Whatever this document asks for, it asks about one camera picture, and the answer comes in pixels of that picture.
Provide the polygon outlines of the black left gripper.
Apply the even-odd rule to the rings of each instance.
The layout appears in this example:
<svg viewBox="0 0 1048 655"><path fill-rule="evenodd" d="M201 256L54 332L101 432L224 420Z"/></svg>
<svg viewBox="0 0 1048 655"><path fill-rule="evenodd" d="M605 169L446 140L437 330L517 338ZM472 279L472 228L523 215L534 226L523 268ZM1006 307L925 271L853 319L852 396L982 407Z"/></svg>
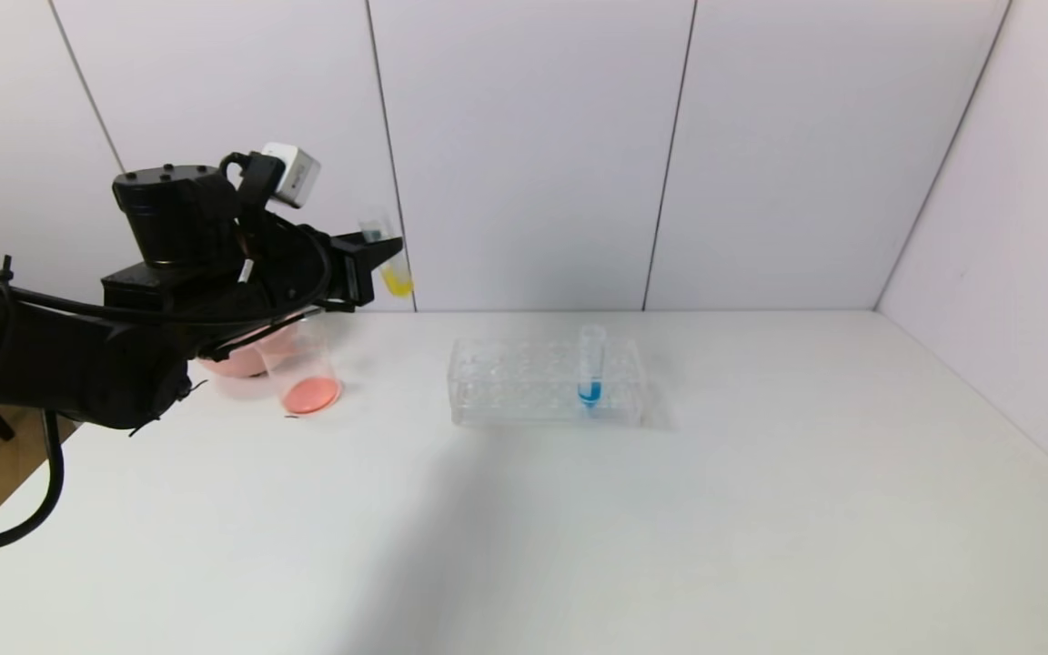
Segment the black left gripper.
<svg viewBox="0 0 1048 655"><path fill-rule="evenodd" d="M362 232L330 236L270 211L263 218L265 315L290 315L309 307L349 314L374 299L370 283L361 277L371 277L403 252L403 237L367 241Z"/></svg>

